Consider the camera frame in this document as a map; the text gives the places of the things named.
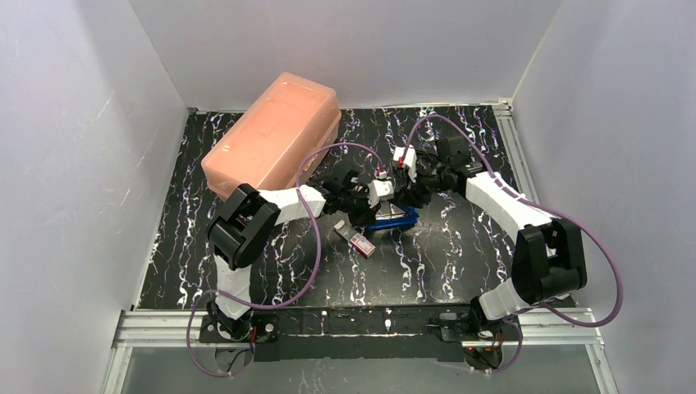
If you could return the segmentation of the blue stapler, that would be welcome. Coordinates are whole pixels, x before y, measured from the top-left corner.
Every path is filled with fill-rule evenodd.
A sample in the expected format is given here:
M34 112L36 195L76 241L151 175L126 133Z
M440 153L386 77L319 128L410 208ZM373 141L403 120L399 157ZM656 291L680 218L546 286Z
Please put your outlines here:
M376 213L375 223L366 225L364 229L366 231L381 231L391 230L394 228L410 228L418 222L419 214L414 208L394 204L392 204L392 207L396 210L396 214L393 218L380 220L377 217L378 213Z

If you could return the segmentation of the red white staple box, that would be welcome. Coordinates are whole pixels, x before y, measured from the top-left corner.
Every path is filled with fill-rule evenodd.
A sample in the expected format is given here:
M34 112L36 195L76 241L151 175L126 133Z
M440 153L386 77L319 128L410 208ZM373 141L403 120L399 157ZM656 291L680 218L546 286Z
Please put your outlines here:
M355 250L365 258L369 258L376 247L363 234L355 230L351 225L340 220L333 226L333 231L346 240Z

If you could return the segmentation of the beige small stapler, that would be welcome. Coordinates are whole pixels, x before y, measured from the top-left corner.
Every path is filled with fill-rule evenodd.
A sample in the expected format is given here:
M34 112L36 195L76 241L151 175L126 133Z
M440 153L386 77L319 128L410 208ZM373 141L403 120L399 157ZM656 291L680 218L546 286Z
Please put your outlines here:
M392 207L389 201L382 201L380 209L378 210L378 219L387 220L388 218L393 218L396 214L396 210Z

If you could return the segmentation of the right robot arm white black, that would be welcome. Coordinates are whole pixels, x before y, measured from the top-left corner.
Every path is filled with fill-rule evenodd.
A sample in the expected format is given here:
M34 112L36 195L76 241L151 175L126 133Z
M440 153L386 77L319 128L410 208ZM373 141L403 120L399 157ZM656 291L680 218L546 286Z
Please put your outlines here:
M456 192L482 209L515 243L508 278L471 300L471 326L482 328L586 286L579 227L525 204L498 173L473 159L464 138L438 140L436 156L425 161L424 171L418 163L414 147L394 149L398 203L422 208L433 194Z

